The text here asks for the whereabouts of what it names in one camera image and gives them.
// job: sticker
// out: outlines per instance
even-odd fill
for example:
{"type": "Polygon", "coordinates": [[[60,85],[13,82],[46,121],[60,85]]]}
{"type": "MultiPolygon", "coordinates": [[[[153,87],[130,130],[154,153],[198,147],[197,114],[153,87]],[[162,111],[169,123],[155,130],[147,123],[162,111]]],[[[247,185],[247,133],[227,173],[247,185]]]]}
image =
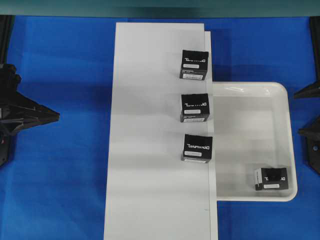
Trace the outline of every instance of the sticker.
{"type": "Polygon", "coordinates": [[[263,185],[264,189],[278,189],[280,188],[279,184],[265,184],[263,185]]]}
{"type": "Polygon", "coordinates": [[[195,79],[195,80],[202,80],[203,75],[195,75],[195,74],[186,74],[184,73],[182,76],[183,79],[195,79]]]}
{"type": "Polygon", "coordinates": [[[201,156],[202,156],[202,152],[198,152],[198,151],[184,151],[184,155],[201,157],[201,156]]]}
{"type": "Polygon", "coordinates": [[[198,69],[199,65],[198,64],[183,64],[184,68],[189,68],[189,69],[198,69]]]}
{"type": "Polygon", "coordinates": [[[254,182],[255,184],[262,184],[262,173],[261,168],[254,171],[254,182]]]}
{"type": "Polygon", "coordinates": [[[201,110],[200,109],[193,109],[193,110],[184,110],[184,114],[200,114],[201,110]]]}
{"type": "Polygon", "coordinates": [[[203,122],[205,120],[204,117],[201,118],[188,118],[183,120],[184,123],[197,123],[197,122],[203,122]]]}
{"type": "Polygon", "coordinates": [[[203,160],[194,160],[194,159],[190,159],[190,158],[185,158],[184,159],[185,162],[191,162],[191,163],[201,163],[201,164],[205,164],[206,161],[203,160]]]}

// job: tray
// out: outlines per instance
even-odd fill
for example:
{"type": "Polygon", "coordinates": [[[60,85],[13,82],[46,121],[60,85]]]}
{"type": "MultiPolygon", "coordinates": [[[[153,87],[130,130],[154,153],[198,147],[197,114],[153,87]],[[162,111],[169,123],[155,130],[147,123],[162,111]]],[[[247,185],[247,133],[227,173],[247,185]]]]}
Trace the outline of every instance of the tray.
{"type": "Polygon", "coordinates": [[[298,191],[287,90],[276,82],[213,83],[218,201],[287,202],[298,191]],[[288,190],[256,191],[254,170],[287,168],[288,190]]]}

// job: white panel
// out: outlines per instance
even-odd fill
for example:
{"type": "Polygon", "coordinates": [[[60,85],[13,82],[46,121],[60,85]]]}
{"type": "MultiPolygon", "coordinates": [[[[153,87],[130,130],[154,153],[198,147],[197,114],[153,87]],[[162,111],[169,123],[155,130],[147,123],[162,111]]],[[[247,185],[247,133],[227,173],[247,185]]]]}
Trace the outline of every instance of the white panel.
{"type": "Polygon", "coordinates": [[[105,240],[210,239],[208,164],[181,161],[207,123],[180,122],[207,83],[179,79],[183,49],[205,49],[203,24],[116,25],[105,240]]]}

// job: blue table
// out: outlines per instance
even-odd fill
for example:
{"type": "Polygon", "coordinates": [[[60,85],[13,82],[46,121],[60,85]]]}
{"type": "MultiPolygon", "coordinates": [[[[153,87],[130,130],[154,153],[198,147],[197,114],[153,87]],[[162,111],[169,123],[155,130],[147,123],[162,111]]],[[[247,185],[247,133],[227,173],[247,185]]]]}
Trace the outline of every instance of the blue table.
{"type": "Polygon", "coordinates": [[[19,133],[13,160],[0,168],[0,240],[103,239],[116,22],[205,23],[217,81],[286,87],[298,194],[285,203],[219,202],[219,239],[320,239],[320,176],[297,134],[320,103],[293,99],[316,79],[307,18],[17,16],[8,63],[22,77],[19,91],[61,118],[19,133]]]}

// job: black box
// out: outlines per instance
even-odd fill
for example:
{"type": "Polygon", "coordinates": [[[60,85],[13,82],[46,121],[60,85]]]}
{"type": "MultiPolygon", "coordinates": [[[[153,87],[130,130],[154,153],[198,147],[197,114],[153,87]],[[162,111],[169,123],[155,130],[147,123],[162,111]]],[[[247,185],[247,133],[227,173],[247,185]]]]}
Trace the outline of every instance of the black box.
{"type": "Polygon", "coordinates": [[[209,115],[209,97],[207,93],[181,95],[181,123],[204,122],[209,115]]]}
{"type": "Polygon", "coordinates": [[[208,163],[212,157],[212,136],[184,135],[183,161],[208,163]]]}
{"type": "Polygon", "coordinates": [[[254,171],[255,190],[282,190],[288,189],[287,169],[259,168],[254,171]]]}
{"type": "Polygon", "coordinates": [[[180,78],[205,80],[208,71],[207,51],[188,51],[182,50],[182,63],[180,78]]]}

